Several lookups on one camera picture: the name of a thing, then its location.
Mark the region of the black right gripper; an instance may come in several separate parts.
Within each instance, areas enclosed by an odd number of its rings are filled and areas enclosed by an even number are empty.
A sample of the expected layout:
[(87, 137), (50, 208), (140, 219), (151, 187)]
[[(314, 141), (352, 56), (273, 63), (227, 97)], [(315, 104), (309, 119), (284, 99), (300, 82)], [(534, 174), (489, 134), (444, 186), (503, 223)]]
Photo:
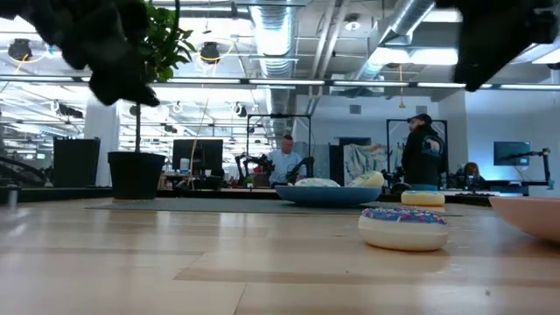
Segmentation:
[(435, 0), (461, 16), (461, 82), (477, 91), (531, 43), (551, 44), (560, 33), (556, 0)]

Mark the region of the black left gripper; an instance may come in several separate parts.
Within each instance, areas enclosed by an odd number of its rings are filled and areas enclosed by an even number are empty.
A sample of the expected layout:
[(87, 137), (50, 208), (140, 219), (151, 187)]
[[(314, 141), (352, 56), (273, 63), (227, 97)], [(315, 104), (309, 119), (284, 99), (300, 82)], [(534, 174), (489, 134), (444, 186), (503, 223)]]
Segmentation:
[(88, 86), (104, 105), (160, 104), (140, 53), (128, 41), (147, 29), (144, 0), (0, 0), (0, 18), (16, 17), (57, 46), (71, 67), (89, 67)]

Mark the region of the large teal frosted donut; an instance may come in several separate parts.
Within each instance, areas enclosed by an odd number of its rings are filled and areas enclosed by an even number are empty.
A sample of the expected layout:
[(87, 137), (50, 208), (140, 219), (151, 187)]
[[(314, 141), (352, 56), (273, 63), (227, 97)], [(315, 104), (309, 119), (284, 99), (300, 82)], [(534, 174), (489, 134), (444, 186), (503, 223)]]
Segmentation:
[(401, 202), (408, 206), (442, 207), (445, 196), (436, 191), (405, 191), (401, 194)]

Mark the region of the large cream donut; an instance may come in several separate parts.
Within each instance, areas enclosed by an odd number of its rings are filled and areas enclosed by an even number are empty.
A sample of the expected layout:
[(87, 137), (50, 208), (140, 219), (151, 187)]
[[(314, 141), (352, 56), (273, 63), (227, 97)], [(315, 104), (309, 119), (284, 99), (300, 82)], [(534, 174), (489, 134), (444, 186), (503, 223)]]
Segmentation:
[(383, 174), (378, 171), (366, 172), (354, 178), (348, 185), (351, 187), (374, 187), (381, 188), (385, 183)]

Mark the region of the small purple sprinkled donut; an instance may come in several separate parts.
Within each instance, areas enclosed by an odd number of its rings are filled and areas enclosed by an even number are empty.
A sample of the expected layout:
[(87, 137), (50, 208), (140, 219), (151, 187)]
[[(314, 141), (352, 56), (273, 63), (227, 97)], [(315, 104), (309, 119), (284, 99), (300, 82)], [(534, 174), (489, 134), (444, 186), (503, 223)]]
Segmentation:
[(360, 214), (358, 230), (366, 243), (382, 249), (434, 251), (448, 241), (443, 215), (413, 207), (367, 208)]

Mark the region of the large white teal-striped donut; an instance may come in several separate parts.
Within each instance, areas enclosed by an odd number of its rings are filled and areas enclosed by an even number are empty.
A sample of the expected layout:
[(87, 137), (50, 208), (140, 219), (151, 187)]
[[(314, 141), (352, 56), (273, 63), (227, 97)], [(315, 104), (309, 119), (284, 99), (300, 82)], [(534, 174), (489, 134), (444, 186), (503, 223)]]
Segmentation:
[(316, 186), (316, 187), (340, 187), (340, 185), (328, 178), (303, 178), (294, 186)]

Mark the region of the black panel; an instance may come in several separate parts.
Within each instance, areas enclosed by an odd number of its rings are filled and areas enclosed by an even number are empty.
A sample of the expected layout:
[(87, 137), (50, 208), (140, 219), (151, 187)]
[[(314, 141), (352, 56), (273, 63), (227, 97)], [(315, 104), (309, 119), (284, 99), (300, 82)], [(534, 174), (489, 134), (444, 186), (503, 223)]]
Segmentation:
[(62, 139), (53, 141), (53, 175), (55, 187), (84, 188), (95, 186), (101, 140)]

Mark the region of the black round ceiling lamp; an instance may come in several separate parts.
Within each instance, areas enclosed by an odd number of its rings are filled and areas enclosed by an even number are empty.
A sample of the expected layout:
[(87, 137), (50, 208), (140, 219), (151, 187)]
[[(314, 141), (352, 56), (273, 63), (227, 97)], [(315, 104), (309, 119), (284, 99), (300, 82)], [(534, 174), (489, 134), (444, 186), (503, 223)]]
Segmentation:
[(205, 42), (199, 52), (199, 57), (207, 64), (216, 64), (219, 62), (221, 55), (216, 42)]
[(17, 61), (27, 61), (32, 57), (30, 40), (27, 38), (15, 38), (8, 47), (8, 55)]

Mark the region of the green plant in black pot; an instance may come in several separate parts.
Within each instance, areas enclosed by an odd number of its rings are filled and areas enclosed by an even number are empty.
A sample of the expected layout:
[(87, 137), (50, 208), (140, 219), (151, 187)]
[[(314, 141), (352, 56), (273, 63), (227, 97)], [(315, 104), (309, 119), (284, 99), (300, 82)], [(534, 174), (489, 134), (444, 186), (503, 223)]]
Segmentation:
[(152, 200), (165, 165), (165, 156), (142, 152), (141, 107), (160, 104), (153, 83), (164, 83), (174, 77), (180, 64), (193, 61), (190, 30), (179, 26), (181, 0), (170, 0), (167, 8), (154, 0), (119, 0), (124, 35), (132, 47), (132, 70), (125, 79), (124, 100), (135, 104), (135, 149), (111, 151), (108, 154), (114, 197), (117, 200)]

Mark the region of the person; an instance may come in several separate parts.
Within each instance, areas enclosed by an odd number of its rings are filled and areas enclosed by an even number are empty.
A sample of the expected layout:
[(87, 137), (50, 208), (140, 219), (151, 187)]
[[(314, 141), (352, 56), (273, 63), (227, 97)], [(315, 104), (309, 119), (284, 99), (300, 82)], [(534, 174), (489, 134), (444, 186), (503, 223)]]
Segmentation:
[(409, 135), (402, 153), (403, 180), (416, 191), (437, 191), (447, 172), (447, 147), (432, 128), (432, 119), (419, 114), (408, 120)]
[(287, 185), (289, 172), (303, 160), (298, 153), (293, 151), (293, 146), (293, 137), (285, 135), (281, 147), (268, 155), (269, 161), (274, 166), (274, 170), (269, 175), (269, 183), (272, 188)]
[(468, 162), (463, 169), (458, 172), (457, 185), (459, 188), (465, 190), (485, 190), (487, 184), (484, 178), (480, 175), (480, 169), (474, 162)]

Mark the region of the black monitor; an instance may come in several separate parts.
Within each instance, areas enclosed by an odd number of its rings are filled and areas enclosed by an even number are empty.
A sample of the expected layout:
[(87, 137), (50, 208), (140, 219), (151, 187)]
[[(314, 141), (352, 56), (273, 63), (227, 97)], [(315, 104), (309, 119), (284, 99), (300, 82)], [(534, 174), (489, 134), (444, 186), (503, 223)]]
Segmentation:
[(172, 169), (188, 170), (194, 174), (223, 170), (223, 141), (221, 139), (177, 139), (172, 146)]

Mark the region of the draped pale cloth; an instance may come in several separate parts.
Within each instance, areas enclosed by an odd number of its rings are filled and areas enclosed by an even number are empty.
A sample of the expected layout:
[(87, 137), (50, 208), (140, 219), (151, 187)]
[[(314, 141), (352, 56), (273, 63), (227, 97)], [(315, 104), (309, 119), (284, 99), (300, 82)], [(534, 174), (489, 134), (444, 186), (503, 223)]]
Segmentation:
[(344, 185), (364, 173), (371, 171), (393, 172), (401, 165), (403, 145), (385, 144), (357, 145), (349, 144), (343, 147)]

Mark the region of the pink plate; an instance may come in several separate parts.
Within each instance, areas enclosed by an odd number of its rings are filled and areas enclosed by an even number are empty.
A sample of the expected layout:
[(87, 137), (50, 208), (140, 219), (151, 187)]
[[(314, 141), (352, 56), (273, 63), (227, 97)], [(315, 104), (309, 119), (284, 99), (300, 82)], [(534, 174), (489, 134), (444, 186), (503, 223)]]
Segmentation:
[(489, 202), (504, 221), (520, 231), (560, 243), (560, 198), (493, 196)]

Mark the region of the blue plate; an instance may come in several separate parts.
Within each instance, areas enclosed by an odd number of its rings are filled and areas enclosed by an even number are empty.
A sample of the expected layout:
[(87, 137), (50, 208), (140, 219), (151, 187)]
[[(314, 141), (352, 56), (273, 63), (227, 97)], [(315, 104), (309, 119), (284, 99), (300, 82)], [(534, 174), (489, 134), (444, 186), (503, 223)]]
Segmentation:
[(282, 200), (306, 207), (354, 207), (374, 202), (382, 193), (378, 187), (277, 185)]

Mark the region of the silver air duct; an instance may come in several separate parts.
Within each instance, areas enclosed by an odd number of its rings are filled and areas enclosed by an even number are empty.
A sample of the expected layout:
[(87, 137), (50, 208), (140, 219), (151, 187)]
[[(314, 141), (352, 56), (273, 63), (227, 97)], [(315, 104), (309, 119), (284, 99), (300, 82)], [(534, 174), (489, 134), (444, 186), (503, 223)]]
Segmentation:
[(374, 23), (367, 39), (367, 58), (352, 75), (353, 80), (371, 81), (390, 61), (382, 55), (384, 46), (391, 40), (411, 43), (414, 30), (435, 6), (435, 0), (398, 0), (393, 12)]
[[(260, 59), (264, 79), (291, 79), (294, 76), (295, 61), (289, 58), (294, 53), (294, 36), (296, 30), (295, 9), (288, 6), (253, 6), (250, 8), (255, 24), (255, 45)], [(269, 88), (266, 92), (266, 104), (269, 114), (287, 114), (291, 92), (283, 88)], [(288, 119), (271, 118), (270, 137), (280, 140), (284, 137)]]

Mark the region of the wall monitor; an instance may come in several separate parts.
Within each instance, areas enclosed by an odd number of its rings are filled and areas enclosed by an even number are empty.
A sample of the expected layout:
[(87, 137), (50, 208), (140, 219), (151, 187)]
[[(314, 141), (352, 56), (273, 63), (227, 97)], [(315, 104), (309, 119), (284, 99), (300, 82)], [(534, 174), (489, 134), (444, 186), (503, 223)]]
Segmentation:
[(529, 166), (530, 142), (493, 143), (494, 166)]

